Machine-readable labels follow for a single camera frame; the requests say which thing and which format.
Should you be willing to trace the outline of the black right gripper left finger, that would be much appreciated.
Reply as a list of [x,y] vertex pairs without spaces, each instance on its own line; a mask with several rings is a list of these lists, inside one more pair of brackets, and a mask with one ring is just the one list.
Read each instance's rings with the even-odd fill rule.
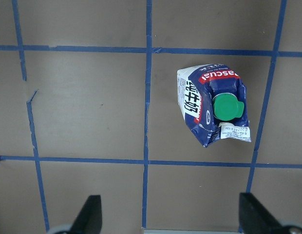
[[102,229],[102,204],[100,195],[90,195],[73,222],[70,234],[99,234]]

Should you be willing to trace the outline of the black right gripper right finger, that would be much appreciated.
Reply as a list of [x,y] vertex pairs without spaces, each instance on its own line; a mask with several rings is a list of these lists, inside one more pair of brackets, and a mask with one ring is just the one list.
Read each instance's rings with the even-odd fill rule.
[[283,226],[252,193],[239,194],[239,224],[245,234],[283,233]]

